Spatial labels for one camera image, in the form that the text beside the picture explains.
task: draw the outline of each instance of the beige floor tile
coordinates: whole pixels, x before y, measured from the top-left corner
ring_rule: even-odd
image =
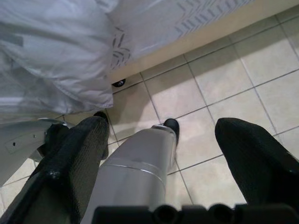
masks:
[[[183,170],[182,175],[194,204],[208,208],[215,203],[246,203],[223,156]]]
[[[278,25],[278,21],[275,16],[272,16],[259,22],[253,23],[243,29],[240,29],[237,32],[232,33],[229,37],[231,41],[235,43],[275,25]]]
[[[214,123],[203,108],[178,119],[180,138],[177,163],[180,169],[222,154],[215,138]]]
[[[299,68],[299,62],[280,26],[235,44],[254,85]]]
[[[114,94],[114,107],[107,109],[107,112],[117,139],[159,124],[144,83]]]
[[[256,88],[278,133],[299,125],[298,87],[296,71]]]
[[[180,172],[167,176],[165,203],[177,210],[181,210],[182,205],[192,205]]]
[[[291,45],[299,56],[299,17],[282,24]]]
[[[84,119],[88,117],[92,117],[95,114],[95,112],[85,112],[85,113],[78,113],[78,114],[69,114],[64,116],[64,120],[67,123],[70,123],[72,125],[77,125]],[[108,144],[116,142],[116,137],[113,132],[113,128],[111,124],[109,125],[109,138],[108,138]]]
[[[21,179],[17,182],[4,185],[1,188],[2,200],[4,208],[7,209],[10,203],[14,200],[17,194],[21,191],[28,178]]]
[[[239,118],[260,125],[269,133],[275,134],[272,124],[254,89],[211,105],[209,109],[215,122],[219,118]]]
[[[288,10],[285,10],[285,11],[277,14],[276,16],[277,16],[279,22],[284,22],[289,19],[295,18],[295,17],[299,16],[299,5],[292,7]]]
[[[189,63],[207,104],[252,87],[232,46]]]
[[[292,129],[279,135],[282,145],[299,159],[299,128]]]
[[[32,159],[26,159],[23,165],[6,181],[5,184],[17,181],[24,177],[30,176],[35,170],[34,162]]]
[[[219,40],[213,41],[211,43],[208,43],[200,48],[197,48],[195,50],[189,51],[185,54],[185,58],[188,62],[193,61],[199,57],[202,57],[204,55],[207,55],[211,52],[217,51],[223,47],[226,47],[230,45],[230,39],[226,36]]]
[[[126,78],[126,82],[122,87],[112,86],[112,91],[113,91],[113,93],[119,92],[119,91],[126,89],[134,84],[139,83],[139,82],[142,82],[142,77],[141,77],[140,73],[137,73],[135,75],[132,75],[132,76]]]
[[[161,122],[205,106],[188,65],[168,71],[145,83]]]
[[[3,215],[4,213],[4,205],[0,196],[0,217]]]
[[[170,59],[170,60],[168,60],[164,63],[161,63],[159,65],[156,65],[155,67],[152,67],[150,69],[147,69],[147,70],[141,72],[141,75],[142,75],[144,80],[147,80],[149,78],[160,75],[163,72],[174,69],[174,68],[176,68],[180,65],[183,65],[185,63],[186,63],[186,60],[185,60],[184,56],[180,55],[178,57]]]

